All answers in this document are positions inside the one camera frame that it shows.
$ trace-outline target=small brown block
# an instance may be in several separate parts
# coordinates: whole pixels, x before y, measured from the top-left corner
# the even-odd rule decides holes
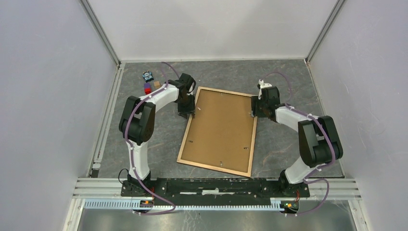
[[[159,89],[162,86],[159,81],[155,81],[153,84],[154,84],[154,88],[156,88],[156,90]]]

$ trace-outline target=frame backing board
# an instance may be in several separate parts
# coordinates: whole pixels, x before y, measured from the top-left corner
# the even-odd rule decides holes
[[[199,87],[177,162],[250,177],[257,121],[251,96]]]

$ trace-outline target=gray speckled floor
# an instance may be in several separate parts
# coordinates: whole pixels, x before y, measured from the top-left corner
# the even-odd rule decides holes
[[[253,61],[206,61],[171,63],[176,70],[190,74],[198,86],[258,94],[256,85],[265,74],[280,70],[290,78],[293,88],[291,104],[297,109],[322,115],[312,80],[303,60],[253,60]],[[141,75],[150,70],[155,80],[164,82],[159,63],[126,64],[117,96],[115,111],[104,150],[99,178],[116,178],[120,169],[129,168],[128,149],[118,130],[119,119],[126,99],[144,95],[144,80]],[[170,79],[176,75],[165,68]],[[266,82],[280,90],[281,101],[289,97],[285,80],[270,76]],[[155,119],[155,127],[149,142],[148,161],[152,178],[186,177],[229,177],[226,173],[178,164],[176,162],[187,120],[177,115],[177,105],[168,104]],[[299,157],[297,133],[290,128],[262,118],[256,127],[255,150],[252,177],[278,177]],[[325,169],[318,176],[339,177],[342,171],[339,163]]]

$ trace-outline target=wooden picture frame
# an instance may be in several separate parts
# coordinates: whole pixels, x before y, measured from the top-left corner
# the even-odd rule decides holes
[[[217,118],[213,118],[213,117],[215,117],[215,113],[212,113],[211,115],[208,115],[209,114],[208,112],[206,112],[206,114],[207,114],[206,118],[203,118],[204,113],[202,114],[202,117],[200,117],[201,110],[207,110],[207,109],[209,109],[211,107],[211,110],[214,111],[214,109],[212,109],[212,107],[214,107],[214,106],[217,107],[217,105],[213,103],[213,102],[215,102],[214,100],[212,100],[212,101],[208,100],[209,96],[206,97],[207,100],[204,100],[204,101],[210,101],[211,102],[211,103],[206,103],[207,108],[201,109],[199,107],[200,102],[203,102],[203,101],[200,101],[199,96],[200,96],[200,93],[203,95],[204,92],[206,92],[206,94],[212,95],[213,98],[215,97],[215,98],[220,99],[219,98],[220,96],[215,95],[213,92],[220,93],[221,96],[224,94],[224,97],[228,97],[228,98],[221,98],[221,101],[223,101],[223,100],[231,101],[234,98],[234,100],[239,101],[239,102],[237,103],[237,106],[229,107],[229,110],[227,112],[220,112],[220,115],[219,116],[217,115]],[[239,98],[239,100],[238,100],[238,98],[236,98],[235,96],[244,96],[244,97],[248,97],[248,99],[238,97]],[[184,133],[183,141],[181,143],[181,148],[180,148],[180,151],[178,153],[177,162],[181,163],[181,164],[187,164],[187,165],[192,165],[192,166],[196,166],[196,167],[207,168],[207,169],[210,169],[210,170],[226,172],[226,173],[230,173],[230,174],[234,174],[234,175],[250,177],[251,176],[251,170],[252,170],[252,161],[253,161],[253,156],[254,156],[255,132],[256,132],[256,123],[257,123],[257,117],[251,117],[251,115],[250,115],[251,114],[251,96],[253,96],[253,95],[245,94],[245,93],[238,93],[238,92],[233,92],[233,91],[227,91],[227,90],[218,90],[218,89],[213,89],[213,88],[199,87],[198,90],[197,90],[196,99],[195,99],[195,102],[196,102],[196,117],[193,119],[192,116],[190,116],[190,118],[189,118],[189,121],[187,123],[187,128],[186,128],[186,131]],[[220,108],[220,106],[218,106],[217,109],[222,111],[223,107]],[[228,113],[229,111],[232,111],[231,112],[232,115],[230,115],[228,117],[228,115],[226,115],[225,113]],[[233,166],[233,164],[229,165],[229,168],[227,168],[227,166],[223,167],[222,166],[223,165],[222,161],[220,163],[220,166],[216,166],[215,164],[203,164],[203,163],[199,163],[198,161],[190,161],[190,160],[186,160],[185,158],[183,158],[183,153],[186,150],[186,145],[193,145],[192,144],[193,141],[188,141],[189,132],[191,132],[191,127],[192,127],[191,125],[192,125],[192,123],[197,124],[197,121],[200,118],[206,119],[205,127],[203,127],[201,125],[201,128],[203,128],[203,130],[204,130],[203,133],[207,134],[206,137],[209,137],[209,138],[206,138],[205,136],[203,137],[203,135],[201,135],[199,132],[194,132],[193,134],[195,134],[194,136],[196,137],[196,140],[199,140],[199,142],[201,142],[201,143],[206,142],[206,141],[204,141],[205,139],[210,139],[210,140],[212,139],[212,141],[214,141],[215,138],[213,137],[213,135],[211,135],[211,136],[208,135],[209,132],[212,132],[212,130],[207,131],[208,130],[207,121],[208,121],[209,116],[212,116],[210,118],[212,120],[214,120],[214,119],[215,120],[219,120],[219,119],[224,119],[225,120],[225,118],[222,118],[220,116],[227,116],[226,118],[229,118],[228,121],[230,121],[232,118],[234,118],[234,119],[237,118],[237,120],[240,119],[241,121],[244,120],[242,124],[245,124],[245,125],[242,125],[244,130],[242,130],[241,135],[236,134],[238,129],[241,132],[241,127],[235,128],[235,126],[231,126],[231,124],[228,123],[228,126],[229,126],[229,128],[232,129],[232,132],[235,131],[235,133],[233,133],[232,135],[238,136],[239,137],[238,140],[245,140],[243,143],[245,143],[246,146],[247,146],[247,144],[250,143],[249,147],[242,147],[243,148],[242,150],[237,147],[237,146],[240,145],[240,143],[238,143],[238,145],[234,145],[231,148],[231,152],[233,152],[234,154],[237,154],[238,156],[241,157],[239,159],[243,160],[242,162],[239,162],[238,164],[236,164],[236,166],[240,166],[240,167]],[[216,131],[217,129],[218,129],[218,131],[227,132],[227,129],[223,129],[223,128],[219,128],[219,127],[216,127],[214,129],[215,129],[215,131],[214,131],[215,135],[214,136],[217,135],[217,131]],[[199,149],[199,151],[197,151],[197,146],[195,148],[187,148],[187,149],[189,149],[190,153],[191,152],[192,153],[195,153],[195,152],[201,153],[200,158],[205,158],[203,156],[205,154],[208,154],[208,153],[211,153],[212,156],[215,155],[216,152],[213,153],[211,150],[202,151],[202,149],[210,149],[210,148],[216,149],[212,145],[208,145],[208,142],[207,142],[207,145],[203,145],[203,144],[201,145],[201,148]],[[247,161],[248,164],[247,164],[247,168],[244,169],[244,167],[245,167],[244,161],[246,161],[246,158],[247,158],[246,157],[247,156],[246,152],[248,152],[248,161]],[[222,153],[222,155],[228,156],[227,159],[230,160],[229,163],[230,162],[236,162],[236,163],[238,162],[238,160],[235,161],[238,158],[231,157],[231,155],[229,153],[224,154],[224,152],[220,152],[219,150],[218,150],[217,153]]]

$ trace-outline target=blue object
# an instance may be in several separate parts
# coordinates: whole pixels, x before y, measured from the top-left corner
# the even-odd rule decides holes
[[[143,72],[143,79],[144,79],[144,81],[146,81],[146,83],[150,82],[150,81],[154,80],[153,79],[153,74],[150,71],[145,71],[145,72]]]

